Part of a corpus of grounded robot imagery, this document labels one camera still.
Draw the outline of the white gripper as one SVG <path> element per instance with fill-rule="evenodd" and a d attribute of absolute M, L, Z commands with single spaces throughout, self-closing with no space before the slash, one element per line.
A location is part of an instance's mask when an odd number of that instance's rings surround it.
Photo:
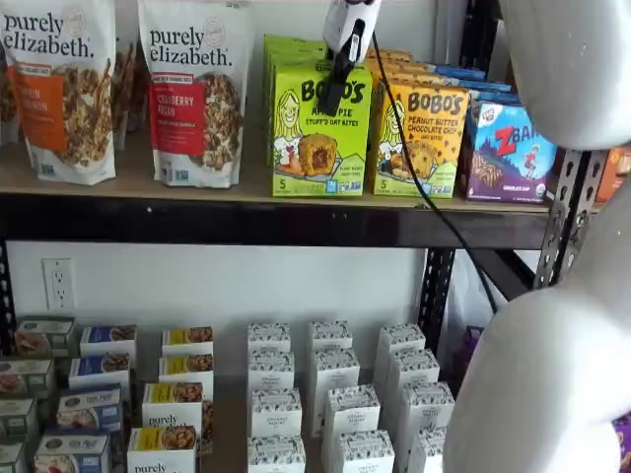
<path fill-rule="evenodd" d="M 330 3 L 322 38 L 326 44 L 324 59 L 334 63 L 324 88 L 325 113 L 337 112 L 355 63 L 366 57 L 380 9 L 381 0 Z M 335 60 L 340 53 L 350 61 Z"/>

